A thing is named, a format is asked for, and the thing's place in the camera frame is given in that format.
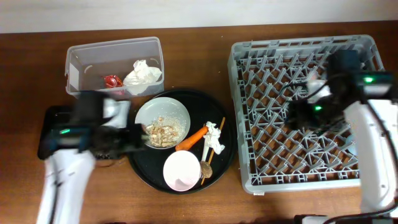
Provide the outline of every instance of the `wooden stick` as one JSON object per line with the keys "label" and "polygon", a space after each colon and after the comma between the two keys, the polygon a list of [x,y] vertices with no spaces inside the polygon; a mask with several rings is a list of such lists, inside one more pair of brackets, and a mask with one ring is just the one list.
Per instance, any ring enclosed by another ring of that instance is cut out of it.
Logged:
{"label": "wooden stick", "polygon": [[[223,129],[224,126],[224,122],[225,122],[225,117],[223,118],[221,125],[220,125],[220,130]],[[213,159],[213,155],[214,155],[214,149],[211,149],[211,154],[210,154],[210,158],[209,158],[209,165],[211,163],[211,160]],[[202,178],[200,185],[203,185],[204,181],[206,178]]]}

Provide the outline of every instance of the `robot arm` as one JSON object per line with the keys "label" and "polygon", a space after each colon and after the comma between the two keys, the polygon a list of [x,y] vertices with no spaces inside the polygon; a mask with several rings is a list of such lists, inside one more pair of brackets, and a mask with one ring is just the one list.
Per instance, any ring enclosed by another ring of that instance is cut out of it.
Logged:
{"label": "robot arm", "polygon": [[317,134],[346,121],[351,125],[359,161],[362,203],[359,215],[310,217],[303,223],[334,223],[382,215],[398,217],[396,205],[398,98],[394,77],[364,72],[355,50],[340,50],[329,59],[327,81],[310,80],[308,97],[292,101],[286,124]]}
{"label": "robot arm", "polygon": [[115,101],[94,91],[81,93],[70,123],[54,127],[40,147],[45,183],[37,224],[79,223],[84,191],[95,168],[92,152],[117,154],[141,143],[141,125],[126,128],[129,109],[130,101]]}

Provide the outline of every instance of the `dish rack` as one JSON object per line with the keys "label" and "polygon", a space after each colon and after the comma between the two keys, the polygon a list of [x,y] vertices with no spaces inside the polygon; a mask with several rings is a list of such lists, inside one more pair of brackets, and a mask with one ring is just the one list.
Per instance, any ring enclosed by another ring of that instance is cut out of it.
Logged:
{"label": "dish rack", "polygon": [[327,58],[357,50],[366,70],[383,70],[368,35],[239,42],[228,60],[243,189],[250,194],[359,186],[348,124],[321,136],[284,125],[289,100],[304,98],[309,79],[326,78]]}

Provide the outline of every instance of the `wooden table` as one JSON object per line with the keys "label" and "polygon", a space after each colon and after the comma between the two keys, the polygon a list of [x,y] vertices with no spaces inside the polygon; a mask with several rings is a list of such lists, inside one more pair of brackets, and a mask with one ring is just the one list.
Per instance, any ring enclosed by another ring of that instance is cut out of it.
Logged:
{"label": "wooden table", "polygon": [[[398,70],[398,21],[1,34],[0,223],[36,220],[44,181],[44,164],[36,156],[44,113],[51,105],[74,101],[65,92],[63,75],[70,46],[156,36],[162,44],[165,89],[205,91],[234,117],[226,64],[235,42],[350,34],[373,36],[385,68]],[[135,108],[148,98],[134,99]],[[304,213],[359,212],[358,188],[255,197],[242,189],[238,168],[235,158],[216,184],[181,196],[152,189],[126,160],[95,169],[86,189],[81,223],[249,223]]]}

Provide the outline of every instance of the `bowl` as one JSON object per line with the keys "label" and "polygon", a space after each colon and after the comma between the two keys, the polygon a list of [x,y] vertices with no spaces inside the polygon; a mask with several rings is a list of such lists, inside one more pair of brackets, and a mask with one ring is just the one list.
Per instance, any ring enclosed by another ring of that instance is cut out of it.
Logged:
{"label": "bowl", "polygon": [[171,189],[178,192],[189,190],[201,177],[199,160],[189,151],[173,152],[164,163],[163,177]]}
{"label": "bowl", "polygon": [[178,143],[184,140],[185,137],[187,137],[191,119],[189,117],[188,110],[178,100],[169,97],[158,97],[148,101],[139,109],[135,123],[148,126],[153,124],[153,122],[159,118],[163,118],[165,121],[169,118],[177,118],[183,126],[181,135],[175,144],[167,147],[153,146],[149,141],[146,142],[147,146],[154,149],[169,149],[171,147],[175,147]]}

